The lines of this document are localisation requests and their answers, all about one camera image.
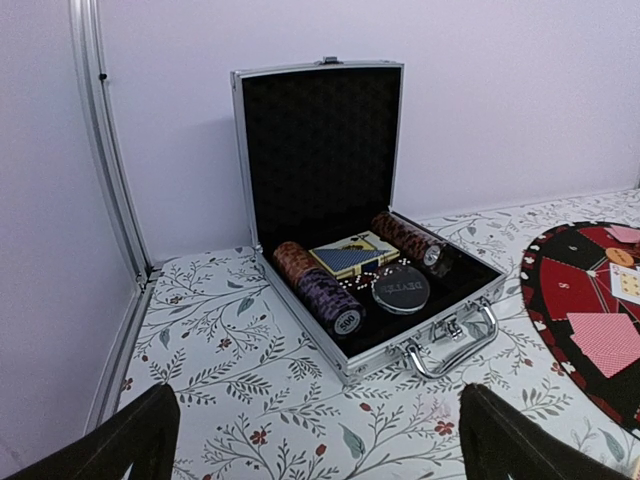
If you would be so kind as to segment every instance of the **black object in foreground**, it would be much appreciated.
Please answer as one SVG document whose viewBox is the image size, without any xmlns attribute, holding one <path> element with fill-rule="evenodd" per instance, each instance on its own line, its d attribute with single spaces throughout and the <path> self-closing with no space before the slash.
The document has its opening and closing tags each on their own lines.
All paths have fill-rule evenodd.
<svg viewBox="0 0 640 480">
<path fill-rule="evenodd" d="M 169 385 L 155 385 L 93 432 L 6 480 L 169 480 L 180 408 Z"/>
<path fill-rule="evenodd" d="M 484 385 L 467 385 L 460 403 L 468 480 L 627 479 L 556 440 Z"/>
</svg>

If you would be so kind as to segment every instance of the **brown poker chip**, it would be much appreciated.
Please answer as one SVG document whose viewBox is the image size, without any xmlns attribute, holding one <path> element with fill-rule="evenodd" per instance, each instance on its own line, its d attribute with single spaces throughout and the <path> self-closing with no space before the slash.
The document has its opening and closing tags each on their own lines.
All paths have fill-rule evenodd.
<svg viewBox="0 0 640 480">
<path fill-rule="evenodd" d="M 295 288 L 309 270 L 322 266 L 296 242 L 284 242 L 273 252 L 273 260 L 289 283 Z"/>
</svg>

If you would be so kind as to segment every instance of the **red and black mat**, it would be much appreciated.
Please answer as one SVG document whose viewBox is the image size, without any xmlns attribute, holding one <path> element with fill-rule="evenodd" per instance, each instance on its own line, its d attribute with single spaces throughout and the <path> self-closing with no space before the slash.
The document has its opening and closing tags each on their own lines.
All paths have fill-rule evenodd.
<svg viewBox="0 0 640 480">
<path fill-rule="evenodd" d="M 570 313 L 626 313 L 640 332 L 640 305 L 614 296 L 611 250 L 626 252 L 640 266 L 640 248 L 618 242 L 611 223 L 561 225 L 538 236 L 524 253 L 521 284 L 525 306 L 547 347 L 585 394 L 613 421 L 633 433 L 640 429 L 640 361 L 610 378 L 570 338 Z"/>
</svg>

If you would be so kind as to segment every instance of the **orange poker chip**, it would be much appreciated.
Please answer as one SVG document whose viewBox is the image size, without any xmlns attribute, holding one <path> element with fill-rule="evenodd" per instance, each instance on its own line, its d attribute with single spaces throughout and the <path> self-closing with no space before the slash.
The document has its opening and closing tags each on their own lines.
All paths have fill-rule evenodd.
<svg viewBox="0 0 640 480">
<path fill-rule="evenodd" d="M 607 258 L 621 267 L 633 267 L 633 257 L 619 248 L 607 248 Z"/>
</svg>

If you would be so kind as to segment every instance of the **tabletop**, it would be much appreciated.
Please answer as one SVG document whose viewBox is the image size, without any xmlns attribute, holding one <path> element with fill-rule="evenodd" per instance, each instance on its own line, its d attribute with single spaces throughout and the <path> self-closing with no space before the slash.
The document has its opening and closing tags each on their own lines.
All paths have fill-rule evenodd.
<svg viewBox="0 0 640 480">
<path fill-rule="evenodd" d="M 163 267 L 120 407 L 168 382 L 181 408 L 175 479 L 464 478 L 458 394 L 494 392 L 561 441 L 625 474 L 640 447 L 568 378 L 524 310 L 522 252 L 559 224 L 640 225 L 640 191 L 427 220 L 509 273 L 495 342 L 428 382 L 392 365 L 345 387 L 239 247 Z"/>
</svg>

